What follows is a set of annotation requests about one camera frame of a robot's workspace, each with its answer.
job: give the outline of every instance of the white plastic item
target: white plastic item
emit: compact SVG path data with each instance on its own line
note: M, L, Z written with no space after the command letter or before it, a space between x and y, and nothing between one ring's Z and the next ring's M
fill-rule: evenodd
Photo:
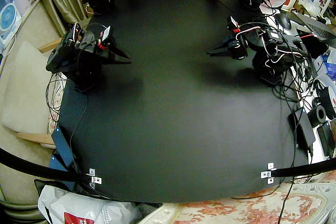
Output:
M7 4L0 12L0 50L5 49L22 23L16 6Z
M48 185L37 206L53 224L130 224L141 216L130 202L94 199Z
M30 9L30 3L32 0L14 0L14 4L21 15L23 17L26 12Z

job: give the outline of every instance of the red cable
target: red cable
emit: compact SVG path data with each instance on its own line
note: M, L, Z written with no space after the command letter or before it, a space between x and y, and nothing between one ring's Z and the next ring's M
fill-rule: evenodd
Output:
M304 35L304 36L300 37L300 39L303 39L303 38L306 38L306 37L310 37L310 36L315 36L315 34Z

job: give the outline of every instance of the black table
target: black table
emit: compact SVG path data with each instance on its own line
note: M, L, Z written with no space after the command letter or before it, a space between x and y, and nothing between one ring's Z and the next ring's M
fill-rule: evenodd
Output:
M228 35L228 15L249 12L222 3L124 0L92 19L115 26L133 61L103 67L73 137L82 170L102 177L98 191L126 201L218 199L268 187L260 172L270 162L291 165L290 110L256 79L252 57L205 53ZM59 119L68 137L87 102L73 88L68 81ZM307 162L297 150L295 164Z

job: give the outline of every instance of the plastic bag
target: plastic bag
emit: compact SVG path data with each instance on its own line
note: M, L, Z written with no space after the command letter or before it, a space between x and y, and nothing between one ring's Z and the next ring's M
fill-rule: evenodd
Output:
M94 199L48 185L37 206L52 224L130 224L141 216L130 202Z

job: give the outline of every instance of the metal clamp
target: metal clamp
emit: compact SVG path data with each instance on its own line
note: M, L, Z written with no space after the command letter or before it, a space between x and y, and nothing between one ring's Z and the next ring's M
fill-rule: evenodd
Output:
M89 184L93 189L95 189L96 184L101 185L102 179L100 177L96 177L96 170L95 169L90 168L90 171L87 175L91 176L91 183L89 183Z
M267 171L261 172L260 177L267 178L267 184L270 185L274 183L274 178L271 176L271 171L276 170L276 168L274 168L274 163L268 163L267 169Z

